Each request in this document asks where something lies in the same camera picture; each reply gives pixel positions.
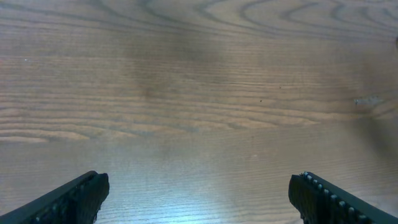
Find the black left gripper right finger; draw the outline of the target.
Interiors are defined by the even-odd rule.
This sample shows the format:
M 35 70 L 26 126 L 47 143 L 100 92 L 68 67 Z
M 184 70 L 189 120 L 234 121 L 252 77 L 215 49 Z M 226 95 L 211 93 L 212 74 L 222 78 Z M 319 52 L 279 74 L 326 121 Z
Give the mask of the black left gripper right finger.
M 292 175 L 288 195 L 306 224 L 397 223 L 396 217 L 311 172 Z

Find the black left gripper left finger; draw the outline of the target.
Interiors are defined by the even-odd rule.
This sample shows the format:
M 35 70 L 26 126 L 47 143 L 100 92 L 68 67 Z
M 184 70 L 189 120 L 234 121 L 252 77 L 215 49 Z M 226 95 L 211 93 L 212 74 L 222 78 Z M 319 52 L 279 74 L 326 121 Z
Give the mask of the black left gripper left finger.
M 108 174 L 99 174 L 92 170 L 1 215 L 1 223 L 94 224 L 108 194 Z

